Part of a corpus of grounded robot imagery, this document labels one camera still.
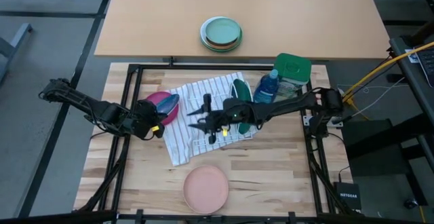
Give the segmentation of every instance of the wooden table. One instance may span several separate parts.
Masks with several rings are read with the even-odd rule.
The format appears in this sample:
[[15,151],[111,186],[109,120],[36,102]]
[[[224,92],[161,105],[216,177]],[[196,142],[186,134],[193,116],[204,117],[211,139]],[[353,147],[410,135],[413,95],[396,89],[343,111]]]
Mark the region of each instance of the wooden table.
[[[103,100],[121,101],[127,68],[127,63],[111,64]],[[232,72],[234,71],[147,69],[142,77],[138,98],[143,99],[152,92]],[[266,73],[242,72],[253,86]],[[314,88],[329,87],[325,66],[313,66],[311,82]],[[329,131],[341,136],[339,130],[330,128]],[[103,134],[91,140],[75,208],[82,207],[103,181],[111,139],[110,134]],[[349,165],[345,147],[334,136],[325,138],[323,144],[331,181],[336,181],[338,171]],[[314,217],[315,206],[307,162],[299,112],[273,118],[252,140],[240,141],[195,156],[190,163],[177,167],[172,166],[163,139],[141,141],[133,136],[123,178],[119,212],[134,214],[137,209],[143,209],[144,214],[194,214],[182,196],[183,180],[193,168],[211,164],[227,175],[230,188],[229,198],[217,214],[284,217],[288,216],[289,211],[294,211],[298,217]],[[342,179],[352,181],[349,170],[342,172]],[[326,211],[325,191],[320,181],[319,189],[322,206]],[[113,184],[108,203],[111,203],[111,196]]]
[[[213,16],[241,25],[236,50],[201,44],[199,29]],[[384,59],[388,40],[373,0],[111,0],[95,55]]]

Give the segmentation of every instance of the pink bowl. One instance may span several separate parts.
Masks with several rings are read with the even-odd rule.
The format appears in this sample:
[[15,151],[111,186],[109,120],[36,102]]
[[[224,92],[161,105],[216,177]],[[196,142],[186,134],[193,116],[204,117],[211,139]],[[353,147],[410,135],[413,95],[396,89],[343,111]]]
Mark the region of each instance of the pink bowl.
[[[154,105],[157,105],[160,101],[162,101],[164,98],[167,98],[171,94],[168,92],[154,92],[153,94],[149,95],[146,99],[151,101]],[[166,126],[170,122],[172,122],[176,116],[178,115],[179,111],[179,102],[175,106],[175,109],[172,110],[172,112],[167,115],[167,118],[165,118],[161,123]]]
[[224,173],[215,166],[199,166],[184,180],[184,199],[196,213],[211,214],[223,207],[229,194]]

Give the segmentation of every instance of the water bottle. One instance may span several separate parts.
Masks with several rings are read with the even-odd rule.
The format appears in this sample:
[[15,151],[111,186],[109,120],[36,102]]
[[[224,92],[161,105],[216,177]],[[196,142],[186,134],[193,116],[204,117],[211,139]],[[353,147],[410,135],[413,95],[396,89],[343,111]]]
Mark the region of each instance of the water bottle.
[[253,95],[254,102],[272,103],[277,95],[279,88],[279,73],[273,69],[268,75],[264,75],[258,84]]

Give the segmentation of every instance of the stack of plates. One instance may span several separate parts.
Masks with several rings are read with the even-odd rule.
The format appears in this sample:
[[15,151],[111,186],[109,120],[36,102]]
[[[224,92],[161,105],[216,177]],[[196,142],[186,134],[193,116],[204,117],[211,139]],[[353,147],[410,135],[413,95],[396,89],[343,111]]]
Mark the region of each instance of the stack of plates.
[[213,51],[231,51],[238,47],[242,39],[243,31],[241,27],[230,18],[217,16],[202,24],[202,44]]

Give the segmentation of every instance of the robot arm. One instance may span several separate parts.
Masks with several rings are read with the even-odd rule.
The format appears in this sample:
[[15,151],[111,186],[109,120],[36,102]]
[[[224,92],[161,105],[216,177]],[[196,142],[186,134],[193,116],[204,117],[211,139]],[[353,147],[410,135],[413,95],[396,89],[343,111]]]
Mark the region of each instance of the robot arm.
[[139,100],[130,111],[114,102],[90,98],[71,88],[66,79],[51,79],[39,97],[49,102],[68,103],[86,113],[85,118],[101,130],[117,136],[131,134],[146,140],[149,130],[157,138],[163,136],[161,121],[167,115],[158,113],[156,106],[147,100]]
[[309,133],[313,136],[327,136],[327,123],[332,116],[340,115],[343,111],[342,97],[339,91],[327,88],[315,88],[296,98],[286,99],[271,104],[253,103],[228,98],[223,101],[223,110],[211,110],[211,96],[203,96],[203,106],[189,115],[208,112],[205,118],[197,124],[189,126],[210,134],[209,143],[216,142],[216,133],[231,124],[247,123],[261,129],[262,125],[271,118],[303,109],[317,112],[309,121]]

